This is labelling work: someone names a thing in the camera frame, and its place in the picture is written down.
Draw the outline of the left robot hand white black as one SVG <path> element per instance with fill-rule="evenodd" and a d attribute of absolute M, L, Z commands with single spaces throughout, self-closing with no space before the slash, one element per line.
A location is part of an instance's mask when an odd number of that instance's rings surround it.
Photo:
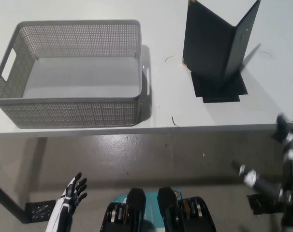
<path fill-rule="evenodd" d="M 67 208 L 69 214 L 73 214 L 81 201 L 87 197 L 87 178 L 80 179 L 82 173 L 79 172 L 67 185 L 61 197 L 57 200 L 55 209 L 59 212 L 62 208 Z"/>

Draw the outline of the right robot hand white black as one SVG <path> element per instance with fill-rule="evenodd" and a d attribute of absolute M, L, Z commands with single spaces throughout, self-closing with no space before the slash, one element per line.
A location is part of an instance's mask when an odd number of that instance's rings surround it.
<path fill-rule="evenodd" d="M 293 212 L 293 127 L 284 114 L 276 120 L 275 138 L 282 144 L 282 180 L 279 187 L 267 182 L 244 164 L 233 160 L 231 165 L 245 185 L 279 204 L 285 213 Z"/>

